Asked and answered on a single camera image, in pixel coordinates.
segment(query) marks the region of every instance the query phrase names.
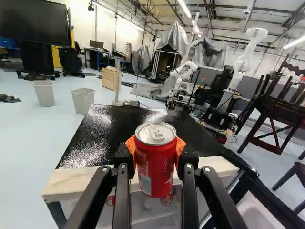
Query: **dark wooden chair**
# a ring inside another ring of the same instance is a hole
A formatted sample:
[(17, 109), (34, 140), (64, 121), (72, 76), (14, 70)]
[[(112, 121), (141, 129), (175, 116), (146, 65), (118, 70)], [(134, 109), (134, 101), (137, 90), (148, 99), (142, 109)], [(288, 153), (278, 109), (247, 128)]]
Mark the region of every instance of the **dark wooden chair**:
[(305, 157), (305, 150), (303, 151), (303, 153), (299, 156), (299, 160), (303, 160)]
[(256, 90), (252, 96), (252, 99), (250, 100), (250, 102), (247, 104), (246, 108), (240, 113), (240, 115), (237, 118), (237, 130), (235, 132), (235, 135), (238, 135), (239, 131), (242, 129), (242, 127), (244, 126), (245, 122), (248, 120), (248, 118), (250, 117), (251, 113), (253, 112), (253, 110), (255, 109), (255, 105), (256, 102), (259, 100), (260, 97), (263, 96), (266, 87), (269, 83), (269, 79), (270, 79), (270, 75), (266, 76), (265, 82), (261, 88), (261, 85), (263, 83), (264, 80), (264, 75), (261, 76), (258, 85), (256, 87)]
[[(292, 77), (289, 77), (288, 81), (284, 85), (282, 91), (280, 92), (277, 98), (270, 96), (279, 79), (280, 76), (275, 76), (264, 95), (256, 101), (255, 107), (256, 109), (258, 109), (261, 115), (256, 121), (255, 125), (252, 127), (248, 136), (245, 138), (244, 142), (239, 147), (237, 151), (238, 153), (241, 153), (250, 142), (270, 152), (281, 155), (293, 134), (297, 131), (298, 128), (303, 127), (303, 121), (305, 120), (305, 108), (301, 107), (300, 104), (305, 99), (305, 91), (303, 91), (305, 87), (302, 84), (300, 88), (296, 91), (296, 93), (293, 95), (290, 102), (286, 102), (283, 99), (285, 98), (287, 92), (292, 86)], [(270, 119), (272, 132), (254, 137), (256, 132), (259, 130), (259, 128), (262, 126), (262, 124), (267, 118)], [(287, 126), (276, 130), (274, 120), (287, 124)], [(291, 130), (288, 133), (287, 138), (280, 146), (277, 138), (277, 133), (290, 128)], [(274, 136), (276, 145), (272, 145), (261, 140), (261, 138), (270, 135)]]
[[(295, 162), (295, 164), (285, 173), (285, 175), (279, 179), (279, 181), (272, 187), (273, 191), (276, 191), (280, 186), (282, 186), (290, 177), (294, 174), (300, 179), (303, 187), (305, 188), (305, 165), (300, 162)], [(305, 209), (305, 200), (299, 204), (293, 211), (295, 214), (299, 214), (303, 209)]]

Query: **chair leg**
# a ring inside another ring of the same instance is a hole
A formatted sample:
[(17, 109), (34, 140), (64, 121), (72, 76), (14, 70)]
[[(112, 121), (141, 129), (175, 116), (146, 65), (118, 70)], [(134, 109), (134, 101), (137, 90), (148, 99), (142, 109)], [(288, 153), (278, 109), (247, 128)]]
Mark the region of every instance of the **chair leg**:
[(272, 187), (273, 191), (276, 191), (280, 186), (282, 186), (290, 177), (295, 174), (296, 165), (294, 164), (281, 179)]
[(246, 113), (243, 116), (243, 119), (241, 120), (240, 124), (238, 125), (238, 128), (237, 128), (237, 130), (235, 132), (235, 135), (238, 135), (239, 131), (242, 129), (242, 127), (244, 126), (244, 124), (246, 123), (246, 121), (248, 120), (250, 115), (252, 114), (253, 110), (254, 110), (254, 107), (250, 107), (248, 109), (248, 111), (246, 111)]
[(303, 209), (305, 209), (305, 200), (298, 206), (296, 206), (296, 208), (294, 209), (294, 213), (299, 214), (301, 211), (303, 211)]
[(285, 139), (285, 141), (283, 142), (282, 146), (281, 146), (281, 150), (283, 151), (286, 147), (286, 145), (288, 144), (288, 142), (290, 141), (290, 139), (292, 138), (292, 136), (296, 133), (296, 131), (298, 130), (298, 126), (294, 126), (289, 134), (287, 135), (287, 138)]
[(303, 153), (299, 156), (299, 160), (303, 160), (305, 157), (305, 150), (303, 151)]
[(256, 132), (259, 130), (259, 128), (262, 126), (262, 124), (264, 123), (266, 118), (267, 118), (267, 116), (264, 115), (264, 114), (261, 114), (261, 116), (259, 116), (258, 120), (254, 124), (254, 126), (252, 127), (250, 132), (248, 133), (247, 137), (245, 138), (245, 140), (243, 141), (243, 143), (241, 144), (239, 149), (237, 150), (237, 152), (239, 154), (245, 149), (245, 147), (248, 145), (251, 138), (253, 138), (253, 136), (256, 134)]

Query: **pull tab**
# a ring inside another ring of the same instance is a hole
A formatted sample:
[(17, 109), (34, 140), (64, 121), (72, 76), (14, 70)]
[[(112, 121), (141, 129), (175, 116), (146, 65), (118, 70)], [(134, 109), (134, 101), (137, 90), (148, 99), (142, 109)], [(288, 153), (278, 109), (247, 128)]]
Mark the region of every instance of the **pull tab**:
[(164, 136), (163, 136), (163, 134), (160, 133), (159, 129), (152, 130), (151, 131), (151, 135), (152, 135), (152, 138), (154, 140), (162, 140), (162, 139), (164, 139)]

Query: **television screen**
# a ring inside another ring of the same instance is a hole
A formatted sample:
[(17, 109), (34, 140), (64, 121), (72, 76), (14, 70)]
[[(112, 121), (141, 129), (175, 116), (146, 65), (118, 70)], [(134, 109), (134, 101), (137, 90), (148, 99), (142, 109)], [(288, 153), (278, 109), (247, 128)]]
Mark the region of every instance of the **television screen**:
[(0, 36), (68, 46), (66, 10), (44, 0), (0, 0)]

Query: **black office chair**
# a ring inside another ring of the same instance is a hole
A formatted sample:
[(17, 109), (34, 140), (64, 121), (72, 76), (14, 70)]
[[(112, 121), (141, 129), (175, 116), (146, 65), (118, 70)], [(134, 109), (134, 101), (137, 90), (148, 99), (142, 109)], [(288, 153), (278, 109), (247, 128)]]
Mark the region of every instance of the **black office chair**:
[(196, 104), (203, 105), (207, 102), (210, 106), (217, 107), (224, 94), (224, 89), (228, 88), (232, 80), (233, 73), (233, 67), (226, 65), (223, 72), (215, 76), (210, 89), (204, 89), (200, 92)]
[(62, 65), (63, 76), (67, 75), (80, 75), (85, 78), (85, 74), (82, 72), (81, 59), (78, 57), (80, 54), (79, 50), (75, 48), (61, 48), (59, 49), (59, 56)]
[(85, 55), (85, 52), (82, 52), (82, 50), (84, 49), (81, 49), (80, 45), (77, 42), (74, 42), (74, 46), (79, 55)]

